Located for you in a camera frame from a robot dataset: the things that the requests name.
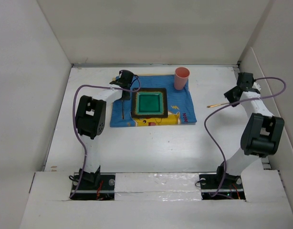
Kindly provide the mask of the gold spoon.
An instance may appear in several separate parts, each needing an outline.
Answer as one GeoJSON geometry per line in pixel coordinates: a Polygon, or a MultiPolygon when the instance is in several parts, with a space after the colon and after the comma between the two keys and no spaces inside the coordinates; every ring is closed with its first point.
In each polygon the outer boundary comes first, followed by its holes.
{"type": "Polygon", "coordinates": [[[230,103],[222,103],[222,104],[214,104],[214,105],[208,105],[207,108],[214,108],[214,107],[219,107],[219,106],[224,106],[224,105],[229,105],[230,103]]]}

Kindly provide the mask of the gold fork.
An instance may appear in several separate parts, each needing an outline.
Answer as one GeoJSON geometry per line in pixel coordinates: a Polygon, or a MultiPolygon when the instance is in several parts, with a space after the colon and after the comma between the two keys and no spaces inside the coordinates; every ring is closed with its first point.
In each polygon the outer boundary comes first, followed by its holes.
{"type": "Polygon", "coordinates": [[[124,120],[124,101],[121,102],[121,108],[122,108],[122,120],[124,120]]]}

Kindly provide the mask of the square green black plate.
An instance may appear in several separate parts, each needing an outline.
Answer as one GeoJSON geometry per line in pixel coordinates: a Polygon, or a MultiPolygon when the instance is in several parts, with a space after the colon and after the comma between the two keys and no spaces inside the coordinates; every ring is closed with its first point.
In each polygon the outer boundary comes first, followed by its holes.
{"type": "Polygon", "coordinates": [[[141,88],[132,95],[132,118],[167,118],[166,88],[141,88]]]}

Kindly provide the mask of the blue pikachu cloth napkin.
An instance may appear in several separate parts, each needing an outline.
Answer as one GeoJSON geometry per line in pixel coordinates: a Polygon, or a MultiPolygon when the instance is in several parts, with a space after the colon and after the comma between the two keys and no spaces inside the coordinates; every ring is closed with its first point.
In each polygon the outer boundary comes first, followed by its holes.
{"type": "Polygon", "coordinates": [[[182,90],[174,87],[173,75],[139,76],[142,88],[166,88],[167,118],[132,118],[131,100],[124,101],[124,120],[122,120],[121,100],[113,103],[110,127],[138,127],[156,125],[194,124],[197,122],[188,83],[182,90]]]}

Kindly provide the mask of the pink plastic cup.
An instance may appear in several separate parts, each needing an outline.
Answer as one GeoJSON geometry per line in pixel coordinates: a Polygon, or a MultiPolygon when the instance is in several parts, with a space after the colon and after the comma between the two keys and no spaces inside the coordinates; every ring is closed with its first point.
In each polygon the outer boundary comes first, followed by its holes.
{"type": "Polygon", "coordinates": [[[182,90],[186,85],[190,76],[189,69],[185,67],[178,67],[174,73],[174,87],[176,90],[182,90]]]}

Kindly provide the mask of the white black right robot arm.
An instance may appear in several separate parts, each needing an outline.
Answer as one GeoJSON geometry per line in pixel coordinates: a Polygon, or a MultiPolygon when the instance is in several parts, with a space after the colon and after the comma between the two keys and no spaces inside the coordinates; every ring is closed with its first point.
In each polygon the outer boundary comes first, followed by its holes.
{"type": "Polygon", "coordinates": [[[244,107],[249,120],[241,136],[240,148],[217,168],[214,182],[220,188],[236,182],[258,158],[274,155],[278,150],[284,119],[269,111],[255,83],[252,73],[239,73],[236,86],[224,94],[233,107],[239,104],[244,107]]]}

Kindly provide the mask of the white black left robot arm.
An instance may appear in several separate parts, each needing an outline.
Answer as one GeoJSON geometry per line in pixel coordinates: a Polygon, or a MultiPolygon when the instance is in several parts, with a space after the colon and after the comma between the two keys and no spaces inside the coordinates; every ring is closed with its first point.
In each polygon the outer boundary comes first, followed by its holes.
{"type": "Polygon", "coordinates": [[[117,100],[129,100],[131,93],[137,91],[131,90],[133,83],[140,83],[138,76],[129,70],[120,70],[118,78],[111,81],[109,86],[83,84],[74,94],[73,129],[84,151],[84,162],[78,182],[84,181],[89,189],[100,185],[100,165],[97,164],[96,153],[92,152],[92,144],[104,130],[106,107],[117,100]],[[78,93],[83,88],[96,88],[101,91],[95,97],[81,96],[76,105],[78,93]]]}

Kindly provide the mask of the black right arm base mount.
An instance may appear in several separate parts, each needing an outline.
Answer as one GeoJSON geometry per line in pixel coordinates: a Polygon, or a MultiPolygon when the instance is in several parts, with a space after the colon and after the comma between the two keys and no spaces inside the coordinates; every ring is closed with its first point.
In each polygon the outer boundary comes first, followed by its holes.
{"type": "Polygon", "coordinates": [[[199,173],[195,186],[200,188],[202,200],[245,200],[241,176],[223,175],[223,166],[216,172],[199,173]]]}

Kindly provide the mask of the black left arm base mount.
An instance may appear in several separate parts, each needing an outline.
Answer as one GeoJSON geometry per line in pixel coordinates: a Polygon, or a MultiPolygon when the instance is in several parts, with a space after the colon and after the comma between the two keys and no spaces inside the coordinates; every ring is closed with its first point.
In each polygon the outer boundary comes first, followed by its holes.
{"type": "Polygon", "coordinates": [[[81,172],[80,168],[78,173],[68,177],[72,182],[71,200],[107,201],[115,199],[115,173],[101,173],[100,167],[95,173],[84,171],[81,182],[78,183],[81,172]]]}

